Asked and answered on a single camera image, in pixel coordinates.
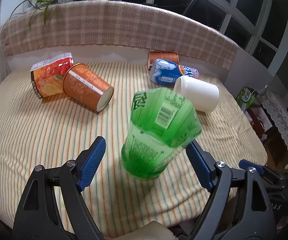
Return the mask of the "white plastic cup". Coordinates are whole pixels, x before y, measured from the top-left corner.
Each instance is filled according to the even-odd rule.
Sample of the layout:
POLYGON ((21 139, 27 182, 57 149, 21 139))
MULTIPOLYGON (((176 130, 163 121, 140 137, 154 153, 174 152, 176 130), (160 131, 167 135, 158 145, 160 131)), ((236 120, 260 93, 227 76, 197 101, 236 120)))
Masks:
POLYGON ((214 111, 219 102, 219 89, 216 85, 189 76, 179 77, 174 91, 189 100, 195 110, 204 113, 214 111))

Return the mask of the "plaid beige blanket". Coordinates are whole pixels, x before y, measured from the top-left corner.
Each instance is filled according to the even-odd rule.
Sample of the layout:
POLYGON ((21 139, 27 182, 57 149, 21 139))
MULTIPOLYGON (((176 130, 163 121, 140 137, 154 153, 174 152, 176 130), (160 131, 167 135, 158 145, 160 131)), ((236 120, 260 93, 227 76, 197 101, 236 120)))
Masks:
POLYGON ((13 16, 0 33, 4 56, 68 46, 121 46, 177 53, 231 68, 238 45, 174 12, 108 0, 50 6, 13 16))

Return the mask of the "red cardboard box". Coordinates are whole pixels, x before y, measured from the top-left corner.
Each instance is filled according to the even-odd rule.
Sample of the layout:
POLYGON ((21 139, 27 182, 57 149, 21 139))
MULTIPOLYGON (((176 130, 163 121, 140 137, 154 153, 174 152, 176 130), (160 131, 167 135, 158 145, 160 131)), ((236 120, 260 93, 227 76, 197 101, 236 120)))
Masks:
POLYGON ((273 121, 262 106, 249 107, 244 114, 260 140, 265 140, 273 131, 273 121))

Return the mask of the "blue orange drink cup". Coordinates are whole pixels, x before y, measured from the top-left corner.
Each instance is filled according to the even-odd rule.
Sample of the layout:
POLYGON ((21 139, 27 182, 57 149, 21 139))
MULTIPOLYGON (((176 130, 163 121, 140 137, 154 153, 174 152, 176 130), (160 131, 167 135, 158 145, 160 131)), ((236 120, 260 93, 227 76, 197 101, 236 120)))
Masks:
POLYGON ((150 80, 160 85, 174 85, 181 76, 199 78, 195 68, 183 66, 172 61, 156 59, 150 70, 150 80))

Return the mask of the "copper orange cup at back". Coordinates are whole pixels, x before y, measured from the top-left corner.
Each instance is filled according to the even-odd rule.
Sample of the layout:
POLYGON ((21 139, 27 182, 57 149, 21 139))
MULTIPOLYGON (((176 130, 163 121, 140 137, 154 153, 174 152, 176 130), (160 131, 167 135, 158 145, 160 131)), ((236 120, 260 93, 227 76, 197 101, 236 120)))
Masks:
POLYGON ((153 62, 156 59, 163 59, 179 64, 179 56, 177 53, 167 53, 167 52, 149 52, 148 54, 148 70, 151 70, 153 62))

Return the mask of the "orange paper cup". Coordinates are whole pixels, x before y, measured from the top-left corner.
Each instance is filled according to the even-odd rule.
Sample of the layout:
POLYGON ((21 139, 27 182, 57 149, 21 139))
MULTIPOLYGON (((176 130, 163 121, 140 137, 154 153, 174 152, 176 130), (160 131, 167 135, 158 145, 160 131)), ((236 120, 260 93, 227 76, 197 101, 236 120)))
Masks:
POLYGON ((110 102, 114 89, 85 64, 74 64, 63 79, 63 91, 97 113, 110 102))

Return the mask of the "white lace cloth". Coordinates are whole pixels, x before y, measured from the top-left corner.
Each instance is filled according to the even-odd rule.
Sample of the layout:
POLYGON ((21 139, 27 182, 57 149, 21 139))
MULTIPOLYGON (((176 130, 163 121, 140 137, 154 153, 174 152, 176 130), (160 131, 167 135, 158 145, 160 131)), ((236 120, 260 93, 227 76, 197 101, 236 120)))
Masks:
POLYGON ((271 116, 288 149, 288 111, 279 96, 269 90, 263 93, 262 105, 271 116))

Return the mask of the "green plastic cup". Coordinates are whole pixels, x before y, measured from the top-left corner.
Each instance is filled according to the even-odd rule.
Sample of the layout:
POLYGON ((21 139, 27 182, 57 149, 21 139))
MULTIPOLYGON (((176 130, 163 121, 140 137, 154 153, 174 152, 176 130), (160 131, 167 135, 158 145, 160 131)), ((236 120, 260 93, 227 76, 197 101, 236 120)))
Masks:
POLYGON ((168 88, 137 92, 121 149, 123 166, 136 178, 156 178, 201 131, 190 100, 168 88))

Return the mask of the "red orange drink carton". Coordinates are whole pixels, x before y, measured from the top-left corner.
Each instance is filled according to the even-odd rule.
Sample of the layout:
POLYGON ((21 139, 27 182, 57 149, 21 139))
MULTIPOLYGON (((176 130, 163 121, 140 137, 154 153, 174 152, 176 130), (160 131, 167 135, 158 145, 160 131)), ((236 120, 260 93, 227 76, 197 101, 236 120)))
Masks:
POLYGON ((63 93, 65 74, 73 66, 71 53, 63 53, 32 65, 31 83, 39 99, 63 93))

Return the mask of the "green white cardboard box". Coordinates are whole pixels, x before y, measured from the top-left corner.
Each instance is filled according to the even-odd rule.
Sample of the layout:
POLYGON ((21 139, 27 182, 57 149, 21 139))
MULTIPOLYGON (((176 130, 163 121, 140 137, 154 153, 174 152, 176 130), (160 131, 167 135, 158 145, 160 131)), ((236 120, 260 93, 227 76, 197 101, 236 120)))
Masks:
POLYGON ((258 90, 249 88, 249 87, 244 87, 238 96, 236 97, 236 102, 241 108, 243 112, 245 112, 248 107, 254 102, 256 99, 256 96, 258 95, 258 90))

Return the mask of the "yellow striped tablecloth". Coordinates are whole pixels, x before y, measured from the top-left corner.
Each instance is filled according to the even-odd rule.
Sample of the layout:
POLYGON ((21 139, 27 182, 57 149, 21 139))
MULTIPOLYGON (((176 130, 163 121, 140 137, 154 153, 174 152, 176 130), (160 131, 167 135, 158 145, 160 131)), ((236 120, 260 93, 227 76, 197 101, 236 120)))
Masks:
POLYGON ((114 87, 100 113, 64 94, 38 99, 28 70, 12 72, 0 84, 0 220, 13 225, 36 165, 61 166, 98 136, 106 140, 107 150, 83 197, 105 237, 127 234, 153 220, 169 227, 198 217, 209 194, 185 153, 154 180, 138 180, 122 166, 133 95, 154 88, 147 68, 127 63, 89 63, 88 68, 114 87))

